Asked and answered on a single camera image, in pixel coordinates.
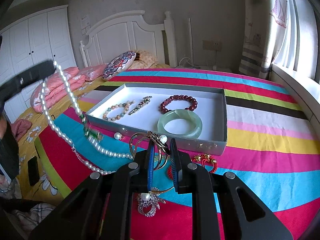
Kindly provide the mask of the plaid sleeve forearm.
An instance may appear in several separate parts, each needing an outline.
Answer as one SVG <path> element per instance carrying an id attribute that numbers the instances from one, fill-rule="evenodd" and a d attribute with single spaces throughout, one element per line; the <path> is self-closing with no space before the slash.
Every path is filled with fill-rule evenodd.
<path id="1" fill-rule="evenodd" d="M 54 205 L 45 202 L 2 197 L 1 239 L 28 239 L 54 209 Z"/>

